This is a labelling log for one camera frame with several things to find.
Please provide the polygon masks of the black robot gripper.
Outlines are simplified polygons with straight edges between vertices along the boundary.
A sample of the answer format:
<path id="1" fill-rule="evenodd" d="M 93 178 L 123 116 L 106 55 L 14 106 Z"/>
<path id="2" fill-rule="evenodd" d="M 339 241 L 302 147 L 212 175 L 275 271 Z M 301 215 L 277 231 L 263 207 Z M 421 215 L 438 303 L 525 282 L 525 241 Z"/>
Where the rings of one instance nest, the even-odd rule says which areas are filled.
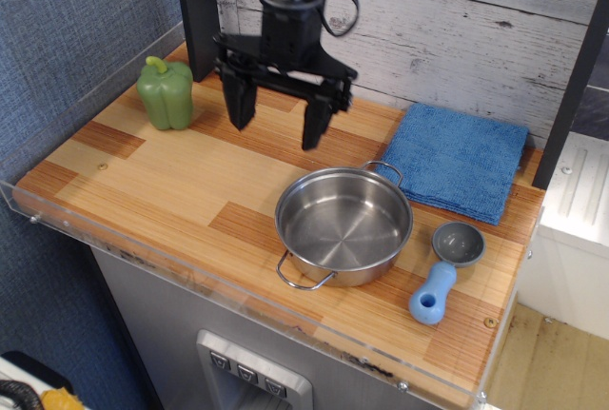
<path id="1" fill-rule="evenodd" d="M 323 9 L 264 8 L 259 35 L 218 33 L 219 70 L 230 123 L 243 130 L 255 115 L 257 87 L 311 100 L 304 111 L 302 149 L 318 146 L 332 116 L 351 105 L 357 72 L 321 45 Z"/>

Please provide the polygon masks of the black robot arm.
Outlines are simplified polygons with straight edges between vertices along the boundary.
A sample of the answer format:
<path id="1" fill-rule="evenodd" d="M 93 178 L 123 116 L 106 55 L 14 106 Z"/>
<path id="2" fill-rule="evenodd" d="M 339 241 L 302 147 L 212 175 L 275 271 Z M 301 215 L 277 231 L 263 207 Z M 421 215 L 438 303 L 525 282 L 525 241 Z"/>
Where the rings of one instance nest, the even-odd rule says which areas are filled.
<path id="1" fill-rule="evenodd" d="M 321 35 L 330 31 L 325 0 L 260 0 L 260 35 L 219 33 L 216 69 L 230 123 L 244 129 L 255 115 L 257 89 L 304 99 L 303 150 L 315 148 L 331 117 L 351 105 L 355 69 L 330 56 Z"/>

